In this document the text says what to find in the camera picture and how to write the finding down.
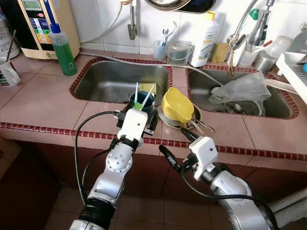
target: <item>green dish soap bottle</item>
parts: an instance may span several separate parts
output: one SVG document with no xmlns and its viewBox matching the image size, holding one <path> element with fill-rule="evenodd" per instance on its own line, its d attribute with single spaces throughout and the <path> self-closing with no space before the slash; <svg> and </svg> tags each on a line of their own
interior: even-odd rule
<svg viewBox="0 0 307 230">
<path fill-rule="evenodd" d="M 61 32 L 59 24 L 55 22 L 48 0 L 44 0 L 44 4 L 51 21 L 50 28 L 52 32 L 50 33 L 50 38 L 59 64 L 65 75 L 74 75 L 77 73 L 77 67 L 71 53 L 66 33 Z"/>
</svg>

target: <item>dish rack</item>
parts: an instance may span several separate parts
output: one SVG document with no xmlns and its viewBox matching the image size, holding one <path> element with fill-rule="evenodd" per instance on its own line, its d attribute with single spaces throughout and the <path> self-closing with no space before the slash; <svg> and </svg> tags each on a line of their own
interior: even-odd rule
<svg viewBox="0 0 307 230">
<path fill-rule="evenodd" d="M 283 74 L 289 83 L 295 88 L 298 95 L 307 105 L 307 74 L 302 71 L 302 66 L 297 65 L 306 54 L 283 52 L 276 65 L 279 68 L 278 75 Z"/>
</svg>

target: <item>frying pan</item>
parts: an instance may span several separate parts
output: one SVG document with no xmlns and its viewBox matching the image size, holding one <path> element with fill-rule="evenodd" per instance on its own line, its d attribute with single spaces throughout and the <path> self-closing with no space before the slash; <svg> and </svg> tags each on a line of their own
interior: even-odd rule
<svg viewBox="0 0 307 230">
<path fill-rule="evenodd" d="M 151 6 L 162 11 L 205 13 L 216 0 L 146 0 Z"/>
</svg>

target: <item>tiled countertop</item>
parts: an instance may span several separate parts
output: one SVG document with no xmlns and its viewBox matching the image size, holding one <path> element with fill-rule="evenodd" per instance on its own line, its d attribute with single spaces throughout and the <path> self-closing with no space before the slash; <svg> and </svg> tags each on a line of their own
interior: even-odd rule
<svg viewBox="0 0 307 230">
<path fill-rule="evenodd" d="M 115 58 L 131 58 L 151 60 L 150 56 L 96 51 Z M 78 74 L 84 65 L 94 57 L 79 55 L 76 58 Z M 74 98 L 69 92 L 75 76 L 64 76 L 56 61 L 36 60 L 26 58 L 23 54 L 12 59 L 22 81 L 19 85 L 0 89 L 0 135 L 7 139 L 25 140 L 42 143 L 73 146 L 73 134 L 65 130 L 75 130 L 87 117 L 97 112 L 122 109 L 125 105 L 118 103 L 88 102 Z M 186 71 L 182 68 L 172 68 L 173 86 L 186 96 L 188 86 Z M 203 120 L 216 130 L 207 136 L 214 139 L 220 148 L 219 161 L 231 164 L 307 171 L 307 107 L 294 94 L 290 94 L 299 108 L 299 115 L 291 120 L 264 118 L 245 115 L 212 113 L 203 110 Z M 85 131 L 104 134 L 117 134 L 117 120 L 112 116 L 96 118 L 86 124 Z M 79 147 L 106 149 L 110 143 L 107 138 L 80 137 Z M 160 120 L 150 143 L 145 143 L 137 149 L 137 153 L 159 155 L 158 141 L 168 140 L 186 142 L 187 139 L 179 130 L 172 129 Z M 187 148 L 169 146 L 169 149 L 179 158 L 184 158 Z M 296 160 L 281 159 L 281 157 L 262 157 L 261 154 L 236 154 L 237 148 L 248 150 L 269 150 L 297 154 Z"/>
</svg>

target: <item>stainless steel sink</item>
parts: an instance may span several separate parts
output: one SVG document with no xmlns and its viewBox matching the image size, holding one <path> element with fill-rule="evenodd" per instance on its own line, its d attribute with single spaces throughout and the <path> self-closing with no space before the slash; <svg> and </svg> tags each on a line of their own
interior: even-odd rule
<svg viewBox="0 0 307 230">
<path fill-rule="evenodd" d="M 222 84 L 226 84 L 231 80 L 249 74 L 246 72 L 235 72 L 234 77 L 230 78 L 225 70 L 206 69 L 204 72 L 208 73 Z M 198 72 L 190 71 L 189 84 L 191 90 L 191 100 L 198 107 L 208 111 L 226 112 L 223 104 L 212 104 L 208 100 L 211 95 L 211 90 L 214 87 L 219 86 L 217 83 Z M 278 118 L 291 117 L 292 110 L 279 90 L 270 86 L 268 86 L 268 90 L 272 96 L 263 103 L 266 110 L 266 116 Z"/>
<path fill-rule="evenodd" d="M 114 61 L 100 61 L 85 73 L 75 90 L 84 100 L 123 103 L 135 93 L 135 84 L 156 83 L 156 105 L 168 90 L 168 70 L 162 66 L 138 66 Z"/>
</svg>

